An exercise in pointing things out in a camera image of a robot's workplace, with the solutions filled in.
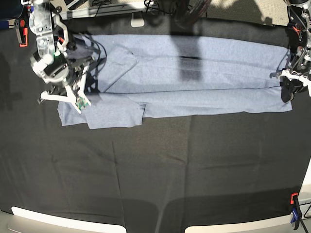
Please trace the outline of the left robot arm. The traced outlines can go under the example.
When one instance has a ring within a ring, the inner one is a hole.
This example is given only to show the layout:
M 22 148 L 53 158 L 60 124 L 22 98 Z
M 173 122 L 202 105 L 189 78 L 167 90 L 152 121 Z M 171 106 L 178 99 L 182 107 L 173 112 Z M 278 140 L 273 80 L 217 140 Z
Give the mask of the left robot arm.
M 294 99 L 296 93 L 311 92 L 311 2 L 286 0 L 291 58 L 278 76 L 281 79 L 281 99 L 284 103 Z

